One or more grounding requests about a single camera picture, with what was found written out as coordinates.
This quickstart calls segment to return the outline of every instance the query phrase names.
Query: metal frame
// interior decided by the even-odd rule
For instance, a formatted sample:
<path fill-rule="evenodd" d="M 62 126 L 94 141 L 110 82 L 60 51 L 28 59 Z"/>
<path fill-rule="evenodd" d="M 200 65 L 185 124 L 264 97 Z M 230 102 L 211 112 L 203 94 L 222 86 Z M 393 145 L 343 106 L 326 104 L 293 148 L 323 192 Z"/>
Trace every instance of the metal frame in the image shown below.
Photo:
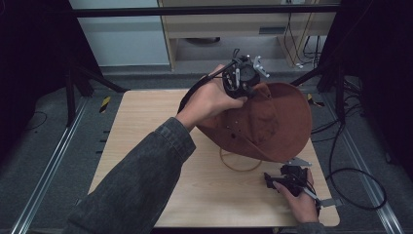
<path fill-rule="evenodd" d="M 127 8 L 127 9 L 87 9 L 87 10 L 70 10 L 42 13 L 46 16 L 54 17 L 74 17 L 74 18 L 112 18 L 112 17 L 145 17 L 145 16 L 180 16 L 180 15 L 224 15 L 224 14 L 278 14 L 278 13 L 329 13 L 341 12 L 354 9 L 353 7 L 343 7 L 340 4 L 315 4 L 315 5 L 252 5 L 252 6 L 203 6 L 203 7 L 165 7 L 165 8 Z M 326 99 L 332 115 L 335 115 L 332 108 L 331 100 Z M 73 137 L 73 134 L 80 122 L 82 113 L 86 107 L 87 99 L 78 107 L 79 115 L 74 123 L 66 128 L 56 151 L 52 156 L 49 165 L 45 169 L 35 190 L 33 191 L 24 210 L 19 216 L 18 221 L 12 229 L 12 233 L 26 233 L 31 224 L 33 217 L 49 188 L 49 185 L 56 173 L 58 165 L 64 155 L 64 152 Z M 351 157 L 358 168 L 369 172 L 367 166 L 357 151 L 350 133 L 344 132 L 344 139 L 352 152 Z M 372 184 L 369 180 L 364 179 L 364 187 L 370 195 L 373 203 L 380 200 L 380 192 L 377 185 Z M 387 204 L 383 209 L 378 211 L 379 217 L 388 231 L 388 233 L 404 233 L 400 224 L 395 217 L 392 208 Z"/>

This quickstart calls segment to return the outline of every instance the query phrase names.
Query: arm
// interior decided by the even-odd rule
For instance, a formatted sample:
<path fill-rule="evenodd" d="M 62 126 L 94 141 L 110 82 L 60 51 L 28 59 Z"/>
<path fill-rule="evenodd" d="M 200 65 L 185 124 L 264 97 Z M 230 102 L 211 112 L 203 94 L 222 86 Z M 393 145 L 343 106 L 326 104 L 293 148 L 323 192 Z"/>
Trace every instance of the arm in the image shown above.
<path fill-rule="evenodd" d="M 311 171 L 307 171 L 307 178 L 311 184 L 314 184 Z M 277 190 L 285 197 L 292 213 L 300 223 L 297 227 L 297 233 L 306 234 L 325 234 L 324 225 L 319 222 L 315 201 L 308 194 L 301 192 L 298 197 L 294 197 L 282 184 L 274 182 Z"/>
<path fill-rule="evenodd" d="M 195 150 L 189 132 L 243 103 L 225 94 L 220 79 L 200 87 L 175 118 L 140 142 L 75 208 L 63 233 L 149 233 Z"/>

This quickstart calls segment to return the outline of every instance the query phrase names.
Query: hat brim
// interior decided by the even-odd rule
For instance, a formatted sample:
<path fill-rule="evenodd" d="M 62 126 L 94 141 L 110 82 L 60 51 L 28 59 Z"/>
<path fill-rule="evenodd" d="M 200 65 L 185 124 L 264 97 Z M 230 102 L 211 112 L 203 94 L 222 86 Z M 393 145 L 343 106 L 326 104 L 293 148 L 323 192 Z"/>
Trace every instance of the hat brim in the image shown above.
<path fill-rule="evenodd" d="M 297 156 L 307 144 L 312 128 L 310 106 L 304 95 L 286 83 L 267 84 L 277 110 L 278 126 L 268 139 L 255 145 L 234 130 L 220 124 L 228 116 L 221 113 L 197 127 L 221 148 L 263 161 L 285 162 Z"/>

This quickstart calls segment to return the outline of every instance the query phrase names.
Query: aluminum rail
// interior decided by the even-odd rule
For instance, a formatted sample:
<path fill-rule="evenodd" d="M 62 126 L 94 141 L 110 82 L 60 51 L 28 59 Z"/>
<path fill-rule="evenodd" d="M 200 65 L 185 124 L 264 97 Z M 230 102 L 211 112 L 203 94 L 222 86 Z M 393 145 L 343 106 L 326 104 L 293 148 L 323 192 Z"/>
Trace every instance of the aluminum rail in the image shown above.
<path fill-rule="evenodd" d="M 331 115 L 334 118 L 337 118 L 336 112 L 333 107 L 334 106 L 333 97 L 326 95 L 326 94 L 321 94 L 321 96 L 324 99 L 326 106 L 330 110 Z M 352 135 L 350 134 L 347 128 L 343 130 L 342 137 L 343 137 L 343 140 L 344 140 L 344 143 L 347 149 L 349 150 L 349 156 L 352 159 L 355 165 L 355 168 L 372 175 L 361 153 L 358 151 L 357 145 L 354 142 Z M 374 182 L 372 179 L 369 179 L 367 176 L 361 175 L 360 177 L 364 185 L 364 189 L 370 198 L 370 201 L 372 202 L 374 206 L 378 206 L 381 203 L 381 201 L 383 201 L 383 194 L 382 194 L 382 190 L 380 189 L 379 185 L 376 182 Z M 389 234 L 404 234 L 404 231 L 400 223 L 398 222 L 398 219 L 395 216 L 389 202 L 386 203 L 386 205 L 383 208 L 377 210 L 377 214 L 382 220 L 383 226 L 385 227 L 386 231 Z"/>
<path fill-rule="evenodd" d="M 27 232 L 31 221 L 37 213 L 37 210 L 40 207 L 40 204 L 43 201 L 43 198 L 48 191 L 48 188 L 55 176 L 57 168 L 61 162 L 61 159 L 66 152 L 66 149 L 73 138 L 73 135 L 79 126 L 80 120 L 85 112 L 86 105 L 88 103 L 88 97 L 81 97 L 79 106 L 77 108 L 77 117 L 74 119 L 71 126 L 67 127 L 64 131 L 60 142 L 58 143 L 54 154 L 52 155 L 51 160 L 49 161 L 48 166 L 43 172 L 42 176 L 39 179 L 39 182 L 36 185 L 33 193 L 30 196 L 24 210 L 21 212 L 19 219 L 15 222 L 12 228 L 12 234 L 24 234 Z"/>

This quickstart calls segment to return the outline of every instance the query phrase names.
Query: gray carpet floor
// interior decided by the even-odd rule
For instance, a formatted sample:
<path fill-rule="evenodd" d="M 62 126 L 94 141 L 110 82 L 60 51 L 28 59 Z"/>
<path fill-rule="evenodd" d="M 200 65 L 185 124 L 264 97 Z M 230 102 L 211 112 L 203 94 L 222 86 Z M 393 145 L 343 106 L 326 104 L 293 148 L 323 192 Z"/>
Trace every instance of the gray carpet floor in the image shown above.
<path fill-rule="evenodd" d="M 225 63 L 227 54 L 232 54 L 234 47 L 242 47 L 242 51 L 251 49 L 253 52 L 264 54 L 265 51 L 279 50 L 279 45 L 272 40 L 259 41 L 260 46 L 251 46 L 254 42 L 245 39 L 240 45 L 231 44 L 222 39 L 219 45 L 192 45 L 183 41 L 182 51 L 178 54 L 177 67 L 173 72 L 129 76 L 108 76 L 114 83 L 129 89 L 175 89 L 191 87 L 202 74 L 208 73 L 218 63 Z M 205 58 L 197 55 L 206 54 Z M 269 72 L 272 77 L 269 81 L 289 82 L 298 78 L 306 70 L 287 66 L 282 58 L 269 58 Z M 312 87 L 317 82 L 313 79 L 304 84 Z M 30 225 L 31 231 L 44 233 L 58 232 L 64 225 L 69 212 L 74 208 L 78 199 L 82 199 L 88 193 L 94 172 L 104 150 L 105 140 L 111 129 L 117 109 L 122 100 L 122 94 L 117 94 L 100 84 L 92 82 L 94 95 L 92 97 L 80 97 L 76 95 L 76 101 L 87 99 L 85 114 L 79 127 L 71 139 L 64 157 L 56 171 L 55 177 Z M 327 94 L 311 92 L 316 101 L 327 102 L 327 98 L 334 96 L 334 91 Z M 111 96 L 111 100 L 104 113 L 99 113 L 99 108 L 105 97 Z M 359 104 L 357 98 L 350 98 L 346 108 Z M 330 123 L 334 116 L 327 106 L 311 105 L 314 128 Z M 0 177 L 0 230 L 7 233 L 19 218 L 39 178 L 46 168 L 54 150 L 61 138 L 66 124 L 66 99 L 65 90 L 61 89 L 48 94 L 37 102 L 36 113 L 27 125 L 21 140 L 12 151 L 13 160 L 4 169 Z M 359 153 L 367 163 L 371 173 L 386 188 L 388 204 L 394 211 L 396 219 L 400 223 L 404 233 L 413 233 L 413 183 L 399 165 L 386 162 L 383 142 L 372 127 L 371 116 L 365 108 L 355 108 L 346 118 L 346 130 L 351 134 L 357 145 Z M 328 161 L 333 139 L 338 131 L 338 124 L 319 134 L 312 135 L 312 141 L 319 157 L 321 167 L 327 176 Z M 349 156 L 349 149 L 340 135 L 332 158 L 333 169 L 354 167 L 354 162 Z M 340 191 L 351 198 L 352 201 L 365 206 L 372 206 L 365 191 L 360 175 L 355 173 L 341 173 L 334 177 Z M 329 188 L 334 198 L 340 195 L 335 191 L 331 182 Z M 337 208 L 341 222 L 336 227 L 328 227 L 328 233 L 392 233 L 384 228 L 382 219 L 376 211 L 365 211 L 345 201 L 345 205 Z M 219 230 L 155 230 L 154 233 L 217 233 Z M 271 233 L 271 230 L 224 230 L 220 233 Z"/>

